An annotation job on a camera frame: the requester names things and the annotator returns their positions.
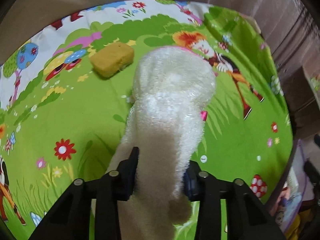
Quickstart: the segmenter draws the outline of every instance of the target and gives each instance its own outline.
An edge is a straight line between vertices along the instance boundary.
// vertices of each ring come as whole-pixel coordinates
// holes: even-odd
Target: yellow sponge
[[[114,42],[90,58],[93,68],[103,77],[111,77],[133,62],[134,50],[122,42]]]

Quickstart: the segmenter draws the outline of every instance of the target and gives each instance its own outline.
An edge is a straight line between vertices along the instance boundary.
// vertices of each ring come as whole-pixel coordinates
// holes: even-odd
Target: cartoon print fabric
[[[89,59],[116,41],[134,49],[134,62],[103,80]],[[292,133],[265,41],[229,9],[121,1],[45,27],[1,66],[1,174],[10,179],[10,187],[0,185],[1,216],[16,238],[28,239],[74,179],[104,174],[134,103],[136,64],[160,46],[193,51],[216,75],[216,93],[201,113],[204,136],[192,159],[219,179],[244,179],[261,201],[268,199],[289,158]],[[193,216],[177,226],[175,239],[194,238],[198,208],[193,203]],[[221,215],[227,239],[224,203]]]

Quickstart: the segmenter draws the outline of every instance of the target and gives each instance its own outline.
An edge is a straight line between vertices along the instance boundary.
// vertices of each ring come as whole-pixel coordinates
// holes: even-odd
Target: screw
[[[119,175],[119,171],[113,170],[109,172],[110,177],[117,177]]]
[[[206,171],[200,171],[198,173],[198,175],[201,177],[201,178],[206,178],[209,176],[209,173],[207,173]]]
[[[73,184],[75,184],[76,186],[80,186],[80,185],[82,185],[82,183],[83,183],[83,180],[82,180],[82,179],[76,179],[76,180],[73,182]]]
[[[244,181],[242,179],[235,179],[234,183],[236,183],[238,186],[242,186]]]

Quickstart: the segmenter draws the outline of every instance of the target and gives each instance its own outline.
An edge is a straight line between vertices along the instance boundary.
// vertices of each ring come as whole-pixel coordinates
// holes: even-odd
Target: white plush toy
[[[214,89],[212,67],[191,51],[163,47],[140,60],[135,103],[107,170],[116,169],[132,147],[139,147],[134,193],[128,202],[118,202],[123,240],[172,240],[174,224],[189,219],[182,178],[203,135],[200,112]]]

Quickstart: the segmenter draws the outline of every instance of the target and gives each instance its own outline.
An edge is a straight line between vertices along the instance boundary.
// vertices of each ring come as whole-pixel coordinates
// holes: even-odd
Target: brown fabric
[[[120,0],[17,0],[0,23],[0,63],[26,40],[57,19],[84,8],[114,1]],[[231,8],[253,17],[279,66],[281,83],[290,80],[292,74],[301,66],[308,78],[320,74],[318,30],[299,0],[190,1]],[[316,122],[310,119],[314,118],[310,115],[304,117],[299,120],[301,128],[311,121]]]

